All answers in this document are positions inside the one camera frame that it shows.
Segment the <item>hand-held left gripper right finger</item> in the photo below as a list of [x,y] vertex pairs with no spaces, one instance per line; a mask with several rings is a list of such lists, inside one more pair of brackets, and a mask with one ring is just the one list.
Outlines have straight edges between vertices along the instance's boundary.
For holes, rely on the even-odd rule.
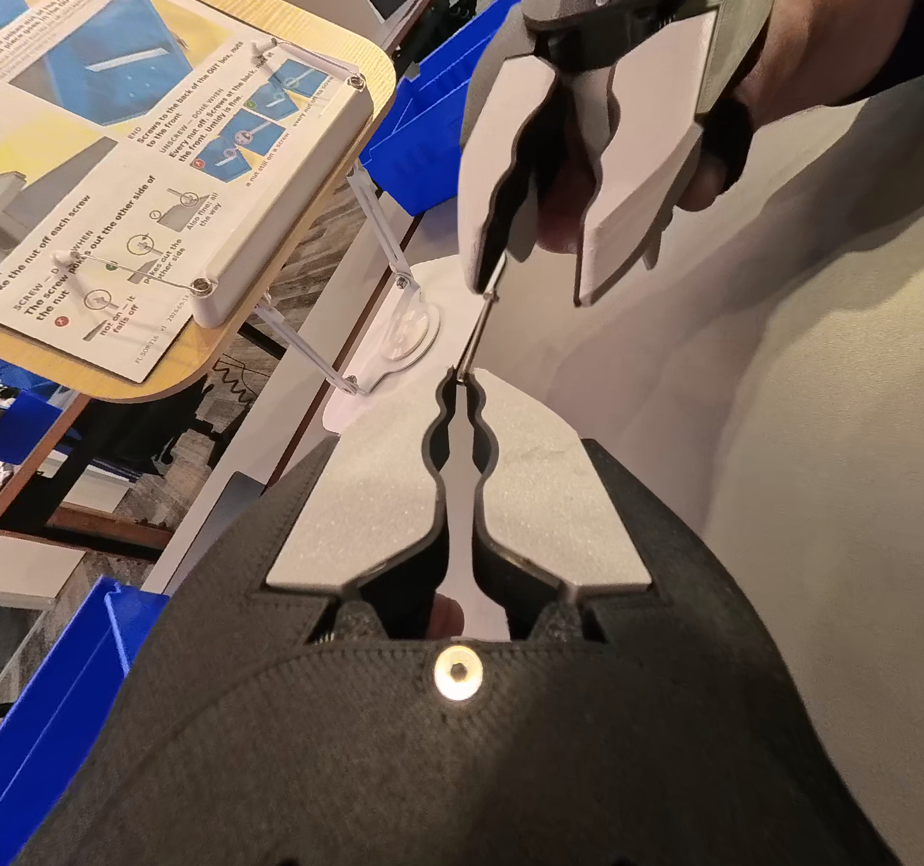
[[577,431],[486,369],[468,375],[468,393],[475,542],[487,556],[571,603],[648,590],[651,573]]

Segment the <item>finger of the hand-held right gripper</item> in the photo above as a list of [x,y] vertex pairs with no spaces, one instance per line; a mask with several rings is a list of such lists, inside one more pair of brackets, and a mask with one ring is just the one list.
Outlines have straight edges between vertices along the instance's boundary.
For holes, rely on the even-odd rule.
[[458,250],[468,289],[483,294],[508,246],[528,191],[535,121],[557,82],[535,55],[502,63],[463,149],[458,183]]
[[713,11],[672,22],[615,65],[618,120],[583,215],[576,305],[594,305],[637,259],[656,256],[668,202],[699,149],[696,109],[714,25]]

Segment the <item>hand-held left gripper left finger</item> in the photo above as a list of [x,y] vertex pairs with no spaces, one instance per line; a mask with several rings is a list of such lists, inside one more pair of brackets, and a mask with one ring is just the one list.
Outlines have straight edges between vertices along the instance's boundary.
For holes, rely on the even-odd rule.
[[333,453],[271,566],[273,589],[343,597],[372,583],[445,525],[456,373],[430,368],[338,432]]

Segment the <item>blue divided storage bin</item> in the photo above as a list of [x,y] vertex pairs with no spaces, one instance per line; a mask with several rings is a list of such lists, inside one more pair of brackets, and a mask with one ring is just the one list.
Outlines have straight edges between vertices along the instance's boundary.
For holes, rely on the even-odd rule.
[[373,182],[416,216],[457,193],[460,131],[479,58],[520,0],[494,0],[402,78],[390,111],[360,154]]

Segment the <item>long metal screw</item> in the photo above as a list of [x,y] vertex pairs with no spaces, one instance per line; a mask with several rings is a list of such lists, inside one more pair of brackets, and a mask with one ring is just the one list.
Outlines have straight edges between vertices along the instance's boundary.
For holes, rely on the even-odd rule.
[[456,383],[459,385],[465,385],[468,380],[468,374],[477,354],[479,344],[482,340],[484,330],[490,318],[493,305],[494,302],[486,303],[483,300],[481,310],[479,312],[479,317],[476,320],[474,327],[472,328],[467,345],[464,348],[463,355],[456,366]]

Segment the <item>person's right forearm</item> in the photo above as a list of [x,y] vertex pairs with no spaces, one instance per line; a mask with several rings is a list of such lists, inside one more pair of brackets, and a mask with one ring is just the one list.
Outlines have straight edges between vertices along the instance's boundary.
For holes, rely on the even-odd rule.
[[872,0],[876,18],[872,75],[852,96],[852,101],[883,93],[923,75],[923,0]]

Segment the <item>grey desk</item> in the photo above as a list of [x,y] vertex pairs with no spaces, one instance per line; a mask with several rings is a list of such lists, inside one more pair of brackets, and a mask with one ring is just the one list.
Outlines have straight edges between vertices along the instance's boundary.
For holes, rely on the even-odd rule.
[[653,271],[510,263],[477,365],[601,443],[731,572],[835,766],[922,864],[922,79],[757,134]]

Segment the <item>person's right hand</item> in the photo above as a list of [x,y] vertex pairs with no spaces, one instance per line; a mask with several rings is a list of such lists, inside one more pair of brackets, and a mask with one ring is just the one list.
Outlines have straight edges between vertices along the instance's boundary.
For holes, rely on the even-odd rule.
[[822,58],[834,55],[834,40],[847,9],[835,0],[774,0],[766,38],[758,57],[710,115],[699,164],[677,200],[684,211],[699,212],[730,187],[731,163],[725,156],[737,140],[734,116],[755,131],[771,121],[834,101],[856,83],[836,82]]

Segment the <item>dark grey flat panel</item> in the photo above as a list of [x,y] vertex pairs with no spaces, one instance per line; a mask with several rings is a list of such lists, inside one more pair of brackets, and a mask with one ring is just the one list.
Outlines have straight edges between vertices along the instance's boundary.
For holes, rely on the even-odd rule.
[[248,474],[235,471],[217,497],[208,520],[225,526],[232,523],[251,504],[262,496],[266,484]]

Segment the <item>clear round stand foot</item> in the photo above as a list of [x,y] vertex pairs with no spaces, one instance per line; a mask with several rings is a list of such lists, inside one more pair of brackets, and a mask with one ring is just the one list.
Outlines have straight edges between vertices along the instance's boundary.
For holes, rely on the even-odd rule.
[[440,312],[411,276],[395,277],[348,366],[358,394],[367,396],[386,377],[406,371],[427,353],[440,327]]

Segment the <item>long brown table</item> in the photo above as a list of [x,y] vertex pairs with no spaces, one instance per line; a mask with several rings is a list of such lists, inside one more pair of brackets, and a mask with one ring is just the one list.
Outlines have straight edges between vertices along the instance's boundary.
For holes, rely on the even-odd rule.
[[25,490],[27,483],[33,478],[44,460],[53,451],[55,446],[63,439],[66,431],[73,425],[77,417],[92,401],[91,396],[72,391],[65,399],[66,407],[56,417],[51,427],[42,435],[29,452],[29,455],[18,466],[14,467],[11,479],[2,484],[1,514],[12,506],[17,497]]

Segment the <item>blue crate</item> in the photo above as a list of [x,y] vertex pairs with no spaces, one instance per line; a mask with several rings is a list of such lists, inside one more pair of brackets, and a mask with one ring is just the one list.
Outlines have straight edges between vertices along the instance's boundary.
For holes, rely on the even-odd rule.
[[1,461],[21,464],[72,396],[69,388],[1,361]]

